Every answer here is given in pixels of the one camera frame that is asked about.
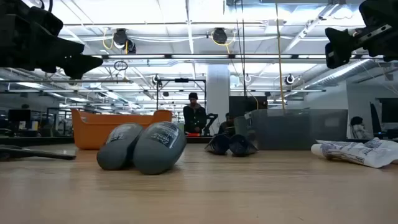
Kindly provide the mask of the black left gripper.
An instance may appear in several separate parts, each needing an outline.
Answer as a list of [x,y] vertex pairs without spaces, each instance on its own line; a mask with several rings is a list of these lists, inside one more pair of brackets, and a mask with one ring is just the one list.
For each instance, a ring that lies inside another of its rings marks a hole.
[[[0,67],[41,69],[80,80],[103,59],[81,55],[84,45],[60,38],[63,22],[43,7],[29,7],[22,0],[0,0]],[[60,51],[66,51],[64,57]]]

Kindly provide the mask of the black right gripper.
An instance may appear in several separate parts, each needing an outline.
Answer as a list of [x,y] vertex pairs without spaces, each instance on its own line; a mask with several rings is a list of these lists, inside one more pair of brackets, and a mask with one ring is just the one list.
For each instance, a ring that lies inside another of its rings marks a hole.
[[398,0],[365,0],[359,11],[366,26],[355,29],[325,29],[326,65],[338,68],[349,62],[352,51],[362,48],[370,57],[382,56],[385,62],[398,60]]

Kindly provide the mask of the grey deodorant bottle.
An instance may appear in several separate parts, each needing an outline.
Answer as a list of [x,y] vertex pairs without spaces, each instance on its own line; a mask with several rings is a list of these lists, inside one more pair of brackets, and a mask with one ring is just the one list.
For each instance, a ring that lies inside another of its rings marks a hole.
[[133,163],[142,174],[162,174],[180,159],[186,145],[185,133],[175,123],[154,123],[140,135],[134,149]]
[[125,123],[114,128],[97,153],[98,165],[103,170],[123,170],[131,166],[134,149],[143,130],[137,123]]

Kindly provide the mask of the black monitor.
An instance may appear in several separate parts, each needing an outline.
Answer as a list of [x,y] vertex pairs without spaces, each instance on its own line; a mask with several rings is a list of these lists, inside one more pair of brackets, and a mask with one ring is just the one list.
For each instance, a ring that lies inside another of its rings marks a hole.
[[28,109],[12,109],[8,110],[7,118],[10,122],[28,122],[31,119],[31,110]]
[[381,121],[398,123],[398,98],[378,98],[381,104]]

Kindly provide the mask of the orange plastic bin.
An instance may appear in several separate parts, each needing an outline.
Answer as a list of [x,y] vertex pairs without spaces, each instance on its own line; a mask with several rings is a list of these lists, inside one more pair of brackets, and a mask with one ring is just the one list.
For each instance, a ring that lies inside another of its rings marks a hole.
[[172,112],[157,110],[153,115],[93,114],[72,109],[72,126],[75,146],[82,150],[98,150],[109,133],[119,125],[137,123],[143,128],[161,121],[171,121]]

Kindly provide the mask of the grey translucent plastic bin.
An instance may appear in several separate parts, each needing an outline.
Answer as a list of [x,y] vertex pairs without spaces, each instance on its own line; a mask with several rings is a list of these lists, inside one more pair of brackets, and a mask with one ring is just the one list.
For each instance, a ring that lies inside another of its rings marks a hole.
[[306,151],[318,140],[347,138],[348,110],[264,109],[245,118],[251,141],[262,151]]

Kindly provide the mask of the black panel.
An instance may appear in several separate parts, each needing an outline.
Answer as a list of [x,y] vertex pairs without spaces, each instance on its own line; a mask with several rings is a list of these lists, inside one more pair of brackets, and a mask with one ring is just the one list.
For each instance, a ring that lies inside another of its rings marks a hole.
[[237,118],[254,110],[267,109],[267,106],[266,96],[230,96],[229,116]]

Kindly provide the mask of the white pillar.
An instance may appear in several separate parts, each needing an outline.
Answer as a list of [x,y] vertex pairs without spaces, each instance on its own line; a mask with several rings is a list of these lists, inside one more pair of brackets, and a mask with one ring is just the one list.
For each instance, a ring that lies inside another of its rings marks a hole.
[[210,128],[211,134],[217,134],[220,124],[226,121],[229,112],[230,72],[227,64],[211,64],[208,66],[206,78],[207,112],[217,114]]

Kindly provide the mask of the black table edge frame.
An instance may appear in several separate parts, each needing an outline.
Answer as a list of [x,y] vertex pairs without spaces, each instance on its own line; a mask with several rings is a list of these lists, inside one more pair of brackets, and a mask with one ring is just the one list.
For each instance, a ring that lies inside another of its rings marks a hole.
[[[212,138],[187,138],[189,144],[208,144]],[[257,141],[250,141],[259,150],[305,150],[310,146],[317,144],[317,140],[304,142],[297,139],[281,139],[276,141],[266,141],[259,144]],[[366,142],[366,139],[346,139],[344,141]],[[0,144],[13,145],[19,147],[28,146],[47,146],[55,144],[74,143],[73,137],[27,137],[27,138],[9,138],[0,136]]]

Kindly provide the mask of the black station frame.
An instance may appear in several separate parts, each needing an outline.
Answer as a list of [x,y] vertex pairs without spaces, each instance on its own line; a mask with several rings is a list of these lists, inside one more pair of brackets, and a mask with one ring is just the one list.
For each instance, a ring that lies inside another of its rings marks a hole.
[[[189,79],[189,78],[160,78],[159,79],[163,86],[162,87],[158,87],[156,86],[155,92],[156,92],[156,109],[159,108],[159,93],[170,83],[170,82],[174,82],[174,83],[188,83],[188,82],[193,82],[194,84],[196,84],[200,90],[202,92],[204,92],[204,105],[206,107],[207,104],[207,81],[203,80],[203,79]],[[203,82],[204,86],[201,87],[198,82]]]

